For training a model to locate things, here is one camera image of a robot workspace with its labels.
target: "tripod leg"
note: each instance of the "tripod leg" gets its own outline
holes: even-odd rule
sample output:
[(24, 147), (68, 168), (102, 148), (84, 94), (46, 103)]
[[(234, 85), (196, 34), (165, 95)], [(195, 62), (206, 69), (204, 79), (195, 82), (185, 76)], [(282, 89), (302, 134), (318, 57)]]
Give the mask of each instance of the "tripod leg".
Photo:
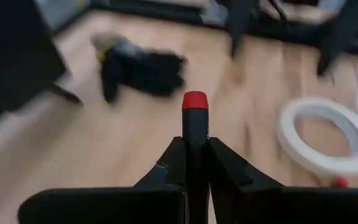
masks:
[(231, 38), (231, 57), (235, 57), (241, 47), (241, 37), (249, 27), (251, 10), (255, 0), (232, 0), (229, 10), (229, 35)]
[(82, 101), (73, 93), (64, 90), (63, 88), (61, 88), (60, 86), (56, 85), (56, 84), (52, 84), (50, 85), (49, 88), (50, 91), (52, 91), (54, 94), (61, 96), (62, 98), (72, 102), (72, 103), (79, 103), (82, 104)]
[(323, 76), (331, 62), (346, 48), (349, 39), (358, 29), (358, 0), (347, 0), (334, 20), (329, 35), (321, 46), (318, 76)]

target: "red tip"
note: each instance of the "red tip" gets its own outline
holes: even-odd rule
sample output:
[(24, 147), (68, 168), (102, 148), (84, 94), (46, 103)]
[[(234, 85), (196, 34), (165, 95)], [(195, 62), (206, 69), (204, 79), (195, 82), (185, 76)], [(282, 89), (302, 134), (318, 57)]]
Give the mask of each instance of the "red tip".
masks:
[(182, 110), (187, 109), (206, 109), (208, 110), (208, 100), (206, 94), (202, 91), (190, 91), (185, 93), (183, 97), (183, 103), (181, 105)]
[(348, 186), (349, 182), (345, 178), (338, 177), (334, 179), (333, 187), (346, 188)]

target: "dark furniture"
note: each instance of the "dark furniture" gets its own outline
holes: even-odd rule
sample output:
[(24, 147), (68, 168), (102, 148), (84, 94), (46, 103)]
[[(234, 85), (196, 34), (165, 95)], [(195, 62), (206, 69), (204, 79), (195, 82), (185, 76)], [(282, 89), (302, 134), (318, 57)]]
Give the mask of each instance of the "dark furniture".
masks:
[(13, 111), (44, 90), (79, 103), (53, 84), (67, 72), (33, 0), (0, 0), (0, 108)]

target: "black fabric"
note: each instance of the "black fabric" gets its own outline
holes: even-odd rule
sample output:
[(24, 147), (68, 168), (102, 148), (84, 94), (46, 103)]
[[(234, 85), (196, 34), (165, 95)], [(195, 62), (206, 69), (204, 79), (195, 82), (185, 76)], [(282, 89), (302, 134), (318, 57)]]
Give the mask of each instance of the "black fabric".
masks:
[(129, 56), (111, 48), (102, 63), (101, 81), (106, 101), (114, 101), (118, 84), (153, 96), (170, 96), (184, 84), (181, 70), (185, 59), (171, 53), (145, 52)]

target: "wooden floor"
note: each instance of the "wooden floor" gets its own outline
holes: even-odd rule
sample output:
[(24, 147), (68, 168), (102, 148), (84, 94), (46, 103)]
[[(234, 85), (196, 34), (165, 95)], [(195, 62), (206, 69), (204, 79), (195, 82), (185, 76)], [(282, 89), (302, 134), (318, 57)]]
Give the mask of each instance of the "wooden floor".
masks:
[[(108, 105), (89, 42), (90, 35), (107, 30), (142, 47), (185, 55), (186, 87), (163, 99), (123, 86), (118, 102)], [(1, 121), (0, 223), (15, 223), (20, 203), (43, 189), (136, 183), (172, 137), (181, 134), (181, 101), (190, 90), (208, 96), (211, 135), (258, 169), (285, 185), (326, 185), (286, 155), (275, 126), (285, 103), (296, 98), (321, 96), (352, 108), (358, 92), (358, 56), (339, 59), (332, 70), (333, 83), (316, 78), (316, 49), (246, 37), (242, 59), (233, 63), (227, 40), (219, 30), (108, 12), (88, 14), (57, 37), (73, 74), (67, 86), (85, 105), (44, 94)], [(348, 153), (344, 136), (330, 122), (301, 119), (298, 129), (325, 153)], [(350, 185), (358, 187), (358, 177), (351, 178)]]

